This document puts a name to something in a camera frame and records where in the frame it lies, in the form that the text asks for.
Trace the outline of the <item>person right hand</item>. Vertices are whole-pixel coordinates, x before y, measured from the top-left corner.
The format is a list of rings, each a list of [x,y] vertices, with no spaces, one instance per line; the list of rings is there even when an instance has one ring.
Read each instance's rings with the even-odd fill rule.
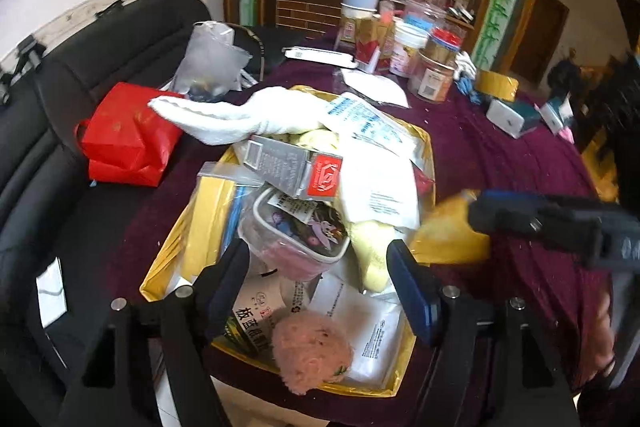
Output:
[[[611,329],[610,306],[611,296],[603,291],[584,352],[586,381],[591,381],[599,373],[608,373],[614,361],[615,335]]]

